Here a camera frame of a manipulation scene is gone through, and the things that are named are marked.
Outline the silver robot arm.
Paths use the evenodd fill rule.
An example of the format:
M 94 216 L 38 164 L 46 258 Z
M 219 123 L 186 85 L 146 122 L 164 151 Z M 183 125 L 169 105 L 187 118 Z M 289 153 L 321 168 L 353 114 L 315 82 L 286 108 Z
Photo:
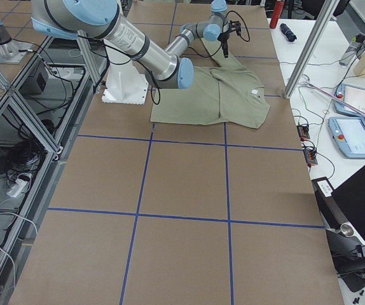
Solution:
M 216 55 L 219 50 L 222 50 L 224 58 L 228 58 L 228 40 L 232 32 L 235 32 L 245 42 L 250 41 L 250 34 L 247 31 L 248 39 L 242 37 L 242 24 L 240 21 L 232 21 L 228 18 L 230 13 L 235 13 L 242 20 L 243 18 L 233 10 L 228 11 L 226 1 L 212 1 L 210 4 L 211 15 L 208 20 L 195 24 L 184 24 L 179 31 L 179 34 L 166 47 L 165 51 L 172 55 L 181 56 L 187 49 L 191 48 L 190 44 L 196 39 L 204 39 L 208 42 L 218 42 L 219 46 L 208 55 L 200 55 L 203 58 L 208 58 Z
M 79 31 L 108 40 L 116 49 L 148 70 L 148 81 L 157 88 L 186 89 L 194 80 L 192 61 L 180 56 L 192 38 L 178 35 L 165 49 L 130 23 L 117 1 L 32 1 L 32 24 L 48 36 L 75 40 Z

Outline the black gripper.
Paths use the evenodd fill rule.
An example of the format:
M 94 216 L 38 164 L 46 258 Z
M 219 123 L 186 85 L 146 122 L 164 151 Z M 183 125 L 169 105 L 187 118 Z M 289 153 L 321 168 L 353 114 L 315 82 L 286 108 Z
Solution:
M 221 47 L 223 50 L 224 58 L 228 57 L 228 42 L 227 40 L 230 38 L 231 33 L 235 32 L 237 36 L 242 37 L 241 33 L 241 23 L 239 21 L 230 20 L 227 24 L 224 25 L 222 33 L 219 35 L 219 41 L 221 42 Z

